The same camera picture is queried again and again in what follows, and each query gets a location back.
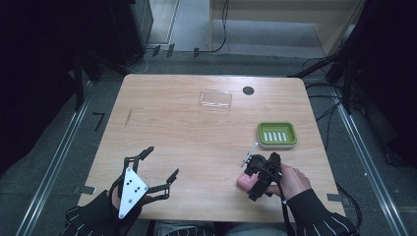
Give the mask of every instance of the black round object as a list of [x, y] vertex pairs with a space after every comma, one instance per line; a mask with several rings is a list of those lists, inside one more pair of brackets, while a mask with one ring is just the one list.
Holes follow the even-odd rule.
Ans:
[[252, 95], [254, 94], [255, 90], [252, 87], [244, 87], [243, 88], [243, 93], [247, 94], [247, 95]]

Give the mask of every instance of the transparent box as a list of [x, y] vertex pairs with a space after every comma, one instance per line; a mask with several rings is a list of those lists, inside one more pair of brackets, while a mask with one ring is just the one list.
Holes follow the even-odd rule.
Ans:
[[232, 93], [226, 90], [205, 88], [200, 96], [200, 105], [204, 108], [230, 109]]

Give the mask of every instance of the green container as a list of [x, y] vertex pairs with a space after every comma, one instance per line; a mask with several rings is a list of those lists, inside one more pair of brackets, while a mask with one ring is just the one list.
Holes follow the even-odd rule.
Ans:
[[290, 149], [297, 143], [297, 136], [289, 122], [262, 122], [258, 124], [258, 140], [262, 148]]

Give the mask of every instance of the floor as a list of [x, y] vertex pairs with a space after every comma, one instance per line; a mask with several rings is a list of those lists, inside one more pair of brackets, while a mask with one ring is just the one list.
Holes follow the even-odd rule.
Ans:
[[[167, 48], [168, 44], [175, 44], [174, 49], [178, 51], [209, 50], [208, 0], [150, 0], [150, 5], [155, 24], [150, 32], [150, 45], [161, 44]], [[160, 40], [165, 43], [155, 43], [158, 35], [165, 35]], [[325, 56], [311, 24], [227, 20], [224, 33], [222, 21], [214, 21], [212, 50], [219, 48], [225, 37], [226, 43], [218, 54]]]

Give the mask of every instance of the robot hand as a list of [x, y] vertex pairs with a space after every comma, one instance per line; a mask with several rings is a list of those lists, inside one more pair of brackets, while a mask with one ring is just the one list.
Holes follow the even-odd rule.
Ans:
[[[165, 184], [155, 187], [149, 187], [137, 174], [139, 160], [144, 160], [152, 151], [153, 147], [148, 147], [137, 156], [125, 157], [123, 173], [113, 183], [109, 194], [111, 196], [114, 188], [118, 188], [120, 198], [119, 219], [123, 219], [133, 207], [142, 207], [155, 201], [169, 198], [170, 186], [175, 181], [179, 169], [172, 173]], [[159, 191], [164, 191], [164, 193], [155, 197], [147, 196], [147, 194]]]

